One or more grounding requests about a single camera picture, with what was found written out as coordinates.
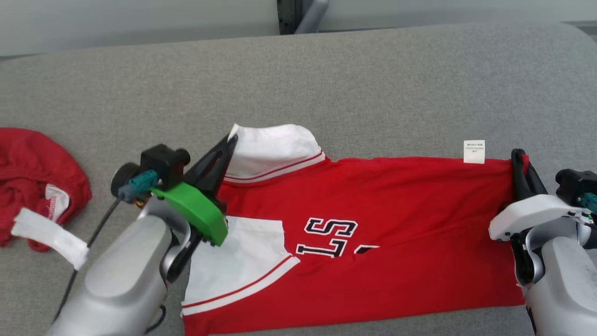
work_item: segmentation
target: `red and white striped trim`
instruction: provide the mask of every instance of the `red and white striped trim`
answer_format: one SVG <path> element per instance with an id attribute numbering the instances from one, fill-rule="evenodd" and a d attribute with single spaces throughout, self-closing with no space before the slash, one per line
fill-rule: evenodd
<path id="1" fill-rule="evenodd" d="M 282 260 L 278 265 L 272 268 L 264 276 L 248 284 L 247 286 L 239 288 L 233 292 L 226 293 L 215 298 L 211 298 L 209 300 L 204 300 L 197 303 L 183 302 L 183 315 L 193 315 L 197 313 L 202 313 L 203 311 L 223 307 L 235 301 L 249 297 L 250 295 L 257 293 L 258 291 L 276 282 L 276 280 L 278 280 L 281 276 L 283 276 L 286 272 L 288 272 L 299 262 L 300 260 L 298 258 L 292 256 L 291 254 L 288 254 L 288 256 L 284 258 L 284 260 Z"/>
<path id="2" fill-rule="evenodd" d="M 275 168 L 269 172 L 262 173 L 256 176 L 251 176 L 247 178 L 237 178 L 234 176 L 226 175 L 224 177 L 224 181 L 234 182 L 234 183 L 253 183 L 253 182 L 260 182 L 270 178 L 274 178 L 277 176 L 281 176 L 287 173 L 294 172 L 296 170 L 311 166 L 313 164 L 319 163 L 325 160 L 325 154 L 320 151 L 318 154 L 314 155 L 313 157 L 306 158 L 304 160 L 300 160 L 295 163 L 288 164 L 284 167 Z"/>

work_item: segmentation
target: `green plastic bracket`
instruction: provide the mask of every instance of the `green plastic bracket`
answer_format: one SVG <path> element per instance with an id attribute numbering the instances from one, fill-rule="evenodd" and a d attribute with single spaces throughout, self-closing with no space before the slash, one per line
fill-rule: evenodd
<path id="1" fill-rule="evenodd" d="M 205 238 L 221 246 L 228 235 L 228 226 L 220 209 L 197 188 L 179 183 L 168 191 L 152 189 L 156 196 L 166 199 Z"/>

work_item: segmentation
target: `red fabric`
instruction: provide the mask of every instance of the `red fabric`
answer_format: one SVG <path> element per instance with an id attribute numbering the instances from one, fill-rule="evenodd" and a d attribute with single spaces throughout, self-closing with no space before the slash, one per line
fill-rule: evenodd
<path id="1" fill-rule="evenodd" d="M 389 319 L 524 303 L 507 243 L 488 226 L 511 201 L 509 160 L 329 159 L 256 182 L 225 182 L 232 216 L 281 220 L 301 262 L 272 285 L 213 310 L 183 316 L 186 336 Z M 310 218 L 358 223 L 337 258 L 310 234 Z M 377 245 L 355 254 L 359 245 Z"/>
<path id="2" fill-rule="evenodd" d="M 89 181 L 77 162 L 60 145 L 42 133 L 25 129 L 0 128 L 0 246 L 12 236 L 14 217 L 22 207 L 50 215 L 45 188 L 53 184 L 70 197 L 70 205 L 57 223 L 64 226 L 91 199 Z M 29 240 L 38 252 L 48 246 Z"/>

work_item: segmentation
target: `red stripe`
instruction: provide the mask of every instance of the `red stripe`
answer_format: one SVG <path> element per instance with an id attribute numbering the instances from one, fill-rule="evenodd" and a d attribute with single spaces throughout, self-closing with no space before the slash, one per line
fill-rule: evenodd
<path id="1" fill-rule="evenodd" d="M 245 289 L 247 289 L 247 288 L 251 287 L 252 285 L 255 285 L 256 283 L 258 283 L 259 281 L 261 281 L 261 280 L 265 279 L 265 278 L 266 278 L 268 275 L 272 274 L 272 273 L 273 273 L 275 270 L 277 270 L 277 269 L 278 269 L 278 267 L 280 267 L 280 266 L 281 266 L 283 263 L 285 263 L 286 261 L 288 261 L 288 260 L 289 260 L 290 258 L 292 258 L 292 257 L 293 257 L 293 256 L 291 256 L 291 255 L 287 256 L 287 257 L 286 257 L 284 260 L 282 260 L 282 261 L 281 261 L 281 262 L 280 262 L 278 265 L 276 265 L 276 267 L 272 268 L 272 270 L 270 270 L 269 272 L 267 272 L 267 273 L 266 273 L 264 276 L 262 276 L 261 278 L 259 278 L 259 279 L 255 280 L 255 281 L 251 282 L 251 283 L 250 283 L 250 284 L 248 284 L 247 286 L 244 286 L 244 287 L 242 287 L 242 288 L 239 288 L 239 289 L 237 289 L 237 290 L 235 290 L 235 291 L 233 291 L 233 292 L 230 292 L 230 293 L 226 293 L 226 294 L 220 295 L 219 297 L 211 298 L 211 299 L 209 299 L 209 300 L 205 300 L 205 301 L 201 301 L 201 302 L 197 302 L 197 303 L 191 303 L 191 304 L 187 304 L 187 305 L 183 306 L 183 308 L 189 308 L 189 307 L 194 307 L 194 306 L 200 306 L 200 305 L 202 305 L 202 304 L 205 304 L 205 303 L 210 303 L 210 302 L 212 302 L 212 301 L 219 300 L 219 299 L 221 299 L 221 298 L 225 298 L 225 297 L 229 297 L 229 296 L 231 296 L 232 294 L 236 294 L 236 293 L 238 293 L 238 292 L 244 291 Z"/>
<path id="2" fill-rule="evenodd" d="M 307 162 L 307 161 L 309 161 L 309 160 L 316 159 L 316 158 L 318 158 L 318 157 L 319 157 L 321 154 L 323 154 L 323 153 L 324 153 L 324 151 L 323 151 L 323 149 L 322 149 L 322 150 L 319 152 L 319 154 L 317 154 L 317 155 L 315 155 L 315 156 L 313 156 L 313 157 L 306 158 L 306 159 L 304 159 L 303 161 L 299 161 L 299 162 L 296 162 L 296 163 L 293 163 L 293 164 L 289 164 L 289 165 L 287 165 L 287 166 L 284 166 L 284 167 L 278 168 L 278 169 L 276 169 L 276 170 L 272 170 L 271 172 L 267 172 L 267 173 L 264 173 L 264 174 L 261 174 L 261 175 L 258 175 L 258 176 L 254 176 L 254 177 L 252 177 L 252 178 L 234 178 L 234 177 L 232 177 L 232 176 L 225 176 L 225 178 L 228 178 L 228 179 L 235 179 L 235 180 L 241 180 L 241 181 L 248 181 L 248 180 L 252 180 L 252 179 L 258 179 L 258 178 L 262 178 L 262 177 L 264 177 L 264 176 L 266 176 L 266 175 L 273 174 L 273 173 L 275 173 L 275 172 L 278 172 L 278 171 L 280 171 L 280 170 L 282 170 L 282 169 L 290 168 L 290 167 L 292 167 L 292 166 L 296 166 L 297 164 L 305 163 L 305 162 Z"/>

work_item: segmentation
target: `red jersey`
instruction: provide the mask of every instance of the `red jersey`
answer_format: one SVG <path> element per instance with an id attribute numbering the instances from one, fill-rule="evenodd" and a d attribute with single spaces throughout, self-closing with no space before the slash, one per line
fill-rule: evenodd
<path id="1" fill-rule="evenodd" d="M 185 334 L 225 334 L 523 304 L 491 219 L 509 160 L 347 158 L 295 125 L 236 127 L 222 247 L 199 245 Z"/>

